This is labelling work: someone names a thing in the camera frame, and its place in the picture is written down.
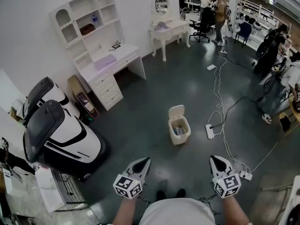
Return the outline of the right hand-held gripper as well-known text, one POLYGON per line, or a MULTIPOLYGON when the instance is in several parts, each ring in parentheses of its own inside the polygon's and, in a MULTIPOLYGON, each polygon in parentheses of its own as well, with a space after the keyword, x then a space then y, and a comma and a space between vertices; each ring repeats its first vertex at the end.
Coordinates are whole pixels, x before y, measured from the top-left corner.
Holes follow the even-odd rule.
MULTIPOLYGON (((210 170, 213 176, 218 176, 218 173, 228 173, 232 170, 231 163, 220 156, 210 156, 210 170)), ((236 194, 240 187, 241 181, 238 173, 225 174, 212 179, 214 190, 221 198, 227 198, 236 194)))

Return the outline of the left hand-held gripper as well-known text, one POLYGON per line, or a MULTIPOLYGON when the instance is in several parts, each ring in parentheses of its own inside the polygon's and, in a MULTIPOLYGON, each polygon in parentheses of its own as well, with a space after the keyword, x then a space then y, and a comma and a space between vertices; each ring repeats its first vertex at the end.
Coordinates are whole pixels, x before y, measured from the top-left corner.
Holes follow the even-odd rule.
POLYGON ((115 192, 127 199, 137 197, 145 184, 145 178, 150 170, 150 158, 144 157, 131 162, 127 169, 118 174, 113 183, 115 192))

